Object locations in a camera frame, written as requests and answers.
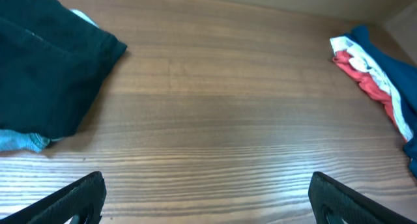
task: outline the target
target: wooden table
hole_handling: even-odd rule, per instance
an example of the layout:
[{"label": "wooden table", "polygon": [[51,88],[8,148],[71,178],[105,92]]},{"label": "wooden table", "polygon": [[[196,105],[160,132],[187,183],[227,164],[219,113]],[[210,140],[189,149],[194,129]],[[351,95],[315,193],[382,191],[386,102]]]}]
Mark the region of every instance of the wooden table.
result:
[{"label": "wooden table", "polygon": [[77,135],[1,154],[2,217],[102,171],[102,223],[313,223],[307,191],[323,171],[417,219],[400,134],[330,62],[328,39],[355,22],[213,0],[60,1],[128,51]]}]

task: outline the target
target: clothing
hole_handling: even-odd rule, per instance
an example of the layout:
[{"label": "clothing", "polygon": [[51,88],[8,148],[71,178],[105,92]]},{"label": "clothing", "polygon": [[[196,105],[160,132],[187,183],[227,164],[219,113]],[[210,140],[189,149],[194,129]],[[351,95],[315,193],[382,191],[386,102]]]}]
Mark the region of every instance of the clothing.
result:
[{"label": "clothing", "polygon": [[337,51],[336,56],[333,58],[333,61],[339,68],[352,79],[359,82],[359,87],[364,90],[369,97],[384,105],[386,114],[391,118],[394,125],[397,126],[394,118],[391,96],[379,89],[369,73],[359,72],[353,68],[349,62],[350,60],[352,60],[352,56],[347,53],[347,51]]},{"label": "clothing", "polygon": [[[98,27],[92,19],[77,9],[70,9],[71,12],[81,17],[83,20]],[[31,150],[40,152],[49,145],[51,141],[60,139],[48,139],[38,133],[18,133],[13,130],[0,130],[0,152],[9,150]]]},{"label": "clothing", "polygon": [[405,121],[401,104],[401,96],[397,88],[394,84],[392,84],[378,63],[375,62],[375,60],[368,55],[361,46],[346,36],[331,38],[330,43],[335,54],[338,51],[346,51],[352,56],[352,58],[349,59],[349,63],[352,67],[357,71],[369,73],[372,80],[378,85],[379,89],[391,96],[395,123],[405,141],[410,141],[413,138],[413,132],[408,123]]},{"label": "clothing", "polygon": [[75,134],[125,50],[57,0],[0,0],[0,129]]},{"label": "clothing", "polygon": [[[417,69],[407,63],[393,59],[376,48],[369,40],[369,32],[365,26],[359,26],[346,34],[357,42],[386,73],[401,95],[401,110],[405,121],[413,132],[417,130]],[[417,177],[417,142],[413,137],[404,146],[405,153],[412,158],[410,170]]]}]

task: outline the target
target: red cloth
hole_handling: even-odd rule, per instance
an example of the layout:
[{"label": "red cloth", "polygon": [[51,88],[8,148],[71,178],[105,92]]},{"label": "red cloth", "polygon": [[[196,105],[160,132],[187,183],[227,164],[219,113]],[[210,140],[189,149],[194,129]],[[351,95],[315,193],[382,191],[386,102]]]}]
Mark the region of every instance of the red cloth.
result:
[{"label": "red cloth", "polygon": [[359,87],[364,90],[369,97],[382,103],[385,107],[386,114],[391,118],[394,125],[397,126],[394,118],[391,96],[379,89],[370,74],[359,72],[354,69],[349,63],[350,58],[352,58],[352,56],[346,51],[337,51],[336,56],[333,57],[333,62],[345,71],[345,73],[352,79],[357,81],[359,83]]}]

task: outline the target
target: dark green cloth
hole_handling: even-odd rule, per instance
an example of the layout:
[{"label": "dark green cloth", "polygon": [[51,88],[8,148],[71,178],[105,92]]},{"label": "dark green cloth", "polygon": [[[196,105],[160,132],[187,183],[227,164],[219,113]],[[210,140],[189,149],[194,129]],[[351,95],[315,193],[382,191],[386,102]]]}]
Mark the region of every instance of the dark green cloth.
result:
[{"label": "dark green cloth", "polygon": [[0,128],[75,134],[125,50],[57,0],[0,0]]}]

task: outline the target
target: dark folded garment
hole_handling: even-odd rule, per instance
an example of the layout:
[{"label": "dark folded garment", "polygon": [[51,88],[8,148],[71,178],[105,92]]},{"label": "dark folded garment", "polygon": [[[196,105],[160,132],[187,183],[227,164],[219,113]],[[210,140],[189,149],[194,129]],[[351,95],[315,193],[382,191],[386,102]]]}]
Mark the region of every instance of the dark folded garment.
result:
[{"label": "dark folded garment", "polygon": [[369,40],[369,32],[365,26],[359,26],[346,34],[357,42],[379,64],[382,70],[390,78],[401,95],[401,110],[407,124],[414,133],[414,137],[404,146],[405,153],[413,160],[410,170],[417,177],[417,68],[402,61],[393,59]]},{"label": "dark folded garment", "polygon": [[0,0],[0,128],[75,134],[125,50],[57,0]]}]

